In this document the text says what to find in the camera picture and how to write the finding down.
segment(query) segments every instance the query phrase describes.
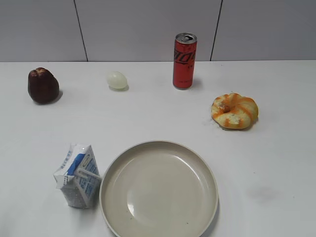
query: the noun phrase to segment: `red soda can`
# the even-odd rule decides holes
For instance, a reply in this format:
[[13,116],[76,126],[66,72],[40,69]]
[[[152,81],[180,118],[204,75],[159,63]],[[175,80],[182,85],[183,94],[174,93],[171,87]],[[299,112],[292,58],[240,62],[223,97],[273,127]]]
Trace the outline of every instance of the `red soda can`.
[[190,33],[176,36],[173,54],[173,85],[177,89],[188,89],[193,83],[197,37]]

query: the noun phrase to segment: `plate rim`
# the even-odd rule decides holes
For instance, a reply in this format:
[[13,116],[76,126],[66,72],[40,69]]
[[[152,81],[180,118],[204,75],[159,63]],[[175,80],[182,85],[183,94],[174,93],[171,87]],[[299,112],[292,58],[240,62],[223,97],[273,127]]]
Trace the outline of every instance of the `plate rim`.
[[102,181],[101,181],[101,184],[100,184],[100,191],[99,191],[99,206],[101,208],[101,212],[102,212],[102,216],[107,224],[107,226],[110,228],[110,230],[113,232],[113,234],[115,234],[117,237],[122,237],[120,236],[114,229],[113,227],[110,225],[108,219],[106,218],[106,215],[105,215],[105,212],[104,212],[104,209],[102,207],[102,187],[103,187],[103,182],[105,180],[105,177],[108,173],[108,171],[110,170],[110,168],[112,167],[112,165],[115,163],[115,161],[121,157],[124,153],[126,153],[128,150],[134,148],[134,147],[137,147],[137,146],[140,146],[140,145],[144,145],[144,144],[147,144],[147,143],[154,143],[154,142],[166,142],[166,143],[171,143],[171,144],[175,144],[175,145],[178,145],[178,146],[181,146],[189,151],[191,151],[192,153],[194,153],[203,163],[204,165],[207,167],[208,171],[210,172],[211,174],[211,177],[214,181],[214,186],[215,186],[215,193],[216,193],[216,201],[215,201],[215,206],[214,206],[214,211],[213,211],[213,215],[212,217],[210,218],[210,220],[208,221],[207,225],[203,228],[203,230],[198,234],[198,236],[196,237],[200,237],[206,230],[207,228],[211,225],[211,223],[213,222],[214,220],[214,217],[216,215],[216,211],[218,209],[218,203],[219,203],[219,194],[218,194],[218,187],[217,187],[217,182],[216,182],[216,179],[215,179],[215,176],[214,176],[214,173],[213,171],[211,170],[211,168],[209,167],[209,165],[205,162],[205,160],[198,154],[196,153],[194,150],[188,148],[187,146],[184,146],[180,143],[176,143],[176,142],[172,142],[172,141],[168,141],[168,140],[150,140],[150,141],[145,141],[145,142],[140,142],[140,143],[137,143],[127,149],[125,149],[123,152],[121,152],[111,163],[110,165],[108,166],[108,168],[106,169],[104,175],[102,176]]

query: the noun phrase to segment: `milk carton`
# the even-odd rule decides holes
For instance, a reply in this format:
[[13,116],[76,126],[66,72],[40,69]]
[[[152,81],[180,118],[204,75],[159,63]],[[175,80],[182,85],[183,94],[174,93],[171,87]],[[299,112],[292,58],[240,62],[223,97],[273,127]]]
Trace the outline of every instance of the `milk carton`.
[[63,164],[54,173],[58,189],[69,206],[91,208],[101,177],[90,145],[71,144]]

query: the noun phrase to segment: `orange pastry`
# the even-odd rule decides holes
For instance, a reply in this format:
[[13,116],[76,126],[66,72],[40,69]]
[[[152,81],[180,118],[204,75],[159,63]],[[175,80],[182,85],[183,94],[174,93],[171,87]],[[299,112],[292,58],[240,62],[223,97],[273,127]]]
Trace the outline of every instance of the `orange pastry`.
[[212,118],[222,127],[247,128],[258,117],[258,106],[253,99],[236,93],[217,97],[212,104]]

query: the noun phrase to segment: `white plate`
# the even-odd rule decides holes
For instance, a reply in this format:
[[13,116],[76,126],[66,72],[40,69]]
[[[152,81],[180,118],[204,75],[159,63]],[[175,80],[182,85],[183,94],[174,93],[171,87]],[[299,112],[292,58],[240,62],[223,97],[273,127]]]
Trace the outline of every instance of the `white plate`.
[[118,237],[198,237],[214,218],[214,176],[193,151],[153,141],[123,152],[100,189],[103,216]]

